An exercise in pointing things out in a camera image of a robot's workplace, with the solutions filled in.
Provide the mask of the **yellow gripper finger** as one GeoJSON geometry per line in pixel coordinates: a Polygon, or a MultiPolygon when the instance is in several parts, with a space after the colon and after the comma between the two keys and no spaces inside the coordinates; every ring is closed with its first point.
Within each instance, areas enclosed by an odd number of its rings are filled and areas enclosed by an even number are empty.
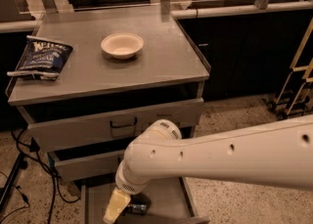
{"type": "Polygon", "coordinates": [[[115,188],[112,191],[109,204],[107,205],[103,221],[106,224],[113,224],[121,212],[129,205],[131,197],[121,191],[118,188],[115,188]]]}

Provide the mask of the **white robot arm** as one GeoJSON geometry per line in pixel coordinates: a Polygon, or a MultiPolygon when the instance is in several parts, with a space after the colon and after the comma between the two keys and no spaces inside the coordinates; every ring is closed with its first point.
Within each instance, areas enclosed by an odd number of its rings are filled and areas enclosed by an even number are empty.
{"type": "Polygon", "coordinates": [[[126,148],[103,220],[113,224],[157,178],[195,177],[312,190],[313,115],[184,139],[160,119],[126,148]]]}

